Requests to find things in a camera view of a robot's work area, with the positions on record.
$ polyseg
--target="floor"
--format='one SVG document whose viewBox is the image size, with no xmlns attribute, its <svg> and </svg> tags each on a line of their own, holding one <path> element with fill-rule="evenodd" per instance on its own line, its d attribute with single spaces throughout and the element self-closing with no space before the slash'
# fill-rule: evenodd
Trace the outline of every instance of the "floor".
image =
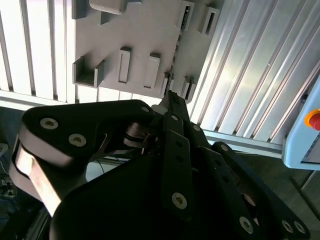
<svg viewBox="0 0 320 240">
<path fill-rule="evenodd" d="M 0 107 L 0 143 L 8 143 L 10 150 L 14 147 L 22 115 L 22 111 Z M 320 221 L 290 181 L 290 177 L 293 177 L 300 185 L 311 172 L 308 170 L 289 169 L 284 166 L 280 159 L 276 158 L 248 154 L 242 154 L 241 157 L 301 220 L 304 221 L 312 231 L 312 238 L 320 239 Z M 304 194 L 310 199 L 316 211 L 320 212 L 320 186 L 318 183 L 320 183 L 320 173 L 316 172 L 306 185 Z M 6 211 L 6 209 L 3 210 L 0 207 L 0 218 L 1 214 L 5 214 L 4 211 Z"/>
</svg>

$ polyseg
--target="corrugated metal wall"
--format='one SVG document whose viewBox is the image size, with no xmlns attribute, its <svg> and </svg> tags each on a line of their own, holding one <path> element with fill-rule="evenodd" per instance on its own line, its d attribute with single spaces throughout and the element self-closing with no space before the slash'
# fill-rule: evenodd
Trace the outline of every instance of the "corrugated metal wall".
<svg viewBox="0 0 320 240">
<path fill-rule="evenodd" d="M 319 0 L 226 0 L 191 120 L 281 144 L 319 73 L 319 43 Z"/>
<path fill-rule="evenodd" d="M 71 0 L 0 0 L 1 105 L 159 99 L 76 87 Z M 203 129 L 280 146 L 320 67 L 320 0 L 225 0 L 188 110 Z"/>
<path fill-rule="evenodd" d="M 0 97 L 30 102 L 21 107 L 2 101 L 2 106 L 26 110 L 32 103 L 129 99 L 158 104 L 153 97 L 73 85 L 76 21 L 71 13 L 72 0 L 0 0 Z"/>
</svg>

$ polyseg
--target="screw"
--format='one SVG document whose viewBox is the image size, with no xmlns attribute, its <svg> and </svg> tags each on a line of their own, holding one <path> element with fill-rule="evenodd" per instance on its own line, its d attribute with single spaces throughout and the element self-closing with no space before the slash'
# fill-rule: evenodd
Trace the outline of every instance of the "screw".
<svg viewBox="0 0 320 240">
<path fill-rule="evenodd" d="M 295 227 L 296 227 L 301 233 L 303 233 L 303 234 L 306 233 L 304 227 L 303 227 L 299 222 L 294 221 L 294 225 L 295 225 Z"/>
<path fill-rule="evenodd" d="M 252 226 L 251 222 L 244 216 L 241 216 L 239 218 L 239 222 L 241 227 L 248 233 L 253 234 L 254 233 L 254 227 Z"/>
<path fill-rule="evenodd" d="M 41 119 L 40 125 L 44 129 L 53 130 L 53 129 L 56 129 L 59 124 L 53 118 L 46 117 L 46 118 Z"/>
<path fill-rule="evenodd" d="M 187 200 L 185 196 L 179 192 L 172 194 L 172 202 L 178 209 L 183 210 L 187 207 Z"/>
<path fill-rule="evenodd" d="M 69 136 L 69 143 L 76 147 L 83 147 L 84 145 L 86 145 L 87 140 L 81 134 L 74 133 Z"/>
<path fill-rule="evenodd" d="M 287 221 L 282 220 L 282 225 L 285 228 L 285 230 L 287 230 L 289 233 L 293 233 L 294 232 L 292 226 Z"/>
<path fill-rule="evenodd" d="M 221 148 L 222 148 L 222 150 L 224 150 L 224 151 L 226 151 L 226 152 L 228 152 L 228 148 L 227 148 L 227 146 L 226 145 L 221 145 Z"/>
<path fill-rule="evenodd" d="M 147 107 L 145 107 L 145 106 L 142 106 L 141 109 L 142 109 L 143 111 L 147 112 L 147 113 L 150 112 L 150 110 L 149 110 Z"/>
<path fill-rule="evenodd" d="M 179 120 L 179 118 L 177 118 L 175 115 L 171 115 L 171 117 L 172 117 L 174 120 L 176 120 L 176 121 Z"/>
<path fill-rule="evenodd" d="M 196 130 L 197 132 L 201 131 L 200 127 L 198 127 L 197 125 L 193 125 L 193 129 Z"/>
</svg>

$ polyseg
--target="control box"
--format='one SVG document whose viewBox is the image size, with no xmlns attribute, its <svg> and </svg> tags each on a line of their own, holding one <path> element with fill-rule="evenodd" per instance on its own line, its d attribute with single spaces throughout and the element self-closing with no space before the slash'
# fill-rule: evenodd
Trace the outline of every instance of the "control box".
<svg viewBox="0 0 320 240">
<path fill-rule="evenodd" d="M 282 159 L 289 168 L 320 170 L 320 76 L 307 96 L 285 144 Z"/>
</svg>

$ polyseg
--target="red emergency stop button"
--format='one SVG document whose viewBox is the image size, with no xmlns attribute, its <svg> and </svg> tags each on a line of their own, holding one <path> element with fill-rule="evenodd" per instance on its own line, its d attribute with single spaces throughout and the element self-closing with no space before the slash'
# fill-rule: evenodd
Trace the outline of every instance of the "red emergency stop button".
<svg viewBox="0 0 320 240">
<path fill-rule="evenodd" d="M 304 124 L 309 128 L 320 131 L 320 108 L 309 112 L 304 118 Z"/>
<path fill-rule="evenodd" d="M 309 124 L 313 129 L 320 131 L 320 113 L 314 114 L 310 117 Z"/>
</svg>

